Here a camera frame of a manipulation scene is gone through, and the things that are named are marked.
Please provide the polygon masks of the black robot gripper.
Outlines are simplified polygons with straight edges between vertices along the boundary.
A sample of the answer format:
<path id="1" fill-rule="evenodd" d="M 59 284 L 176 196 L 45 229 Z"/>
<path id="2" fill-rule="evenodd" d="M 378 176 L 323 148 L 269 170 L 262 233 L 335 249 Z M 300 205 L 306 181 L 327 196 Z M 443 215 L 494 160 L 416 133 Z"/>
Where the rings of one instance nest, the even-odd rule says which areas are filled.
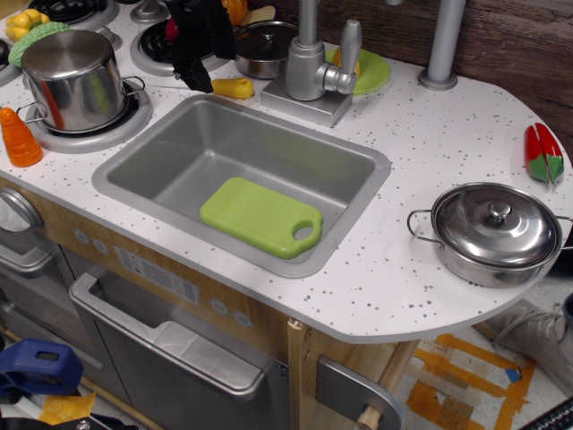
<path id="1" fill-rule="evenodd" d="M 190 90 L 213 92 L 210 76 L 201 58 L 209 53 L 234 59 L 235 35 L 227 9 L 221 1 L 165 1 L 179 33 L 172 43 L 176 79 Z"/>

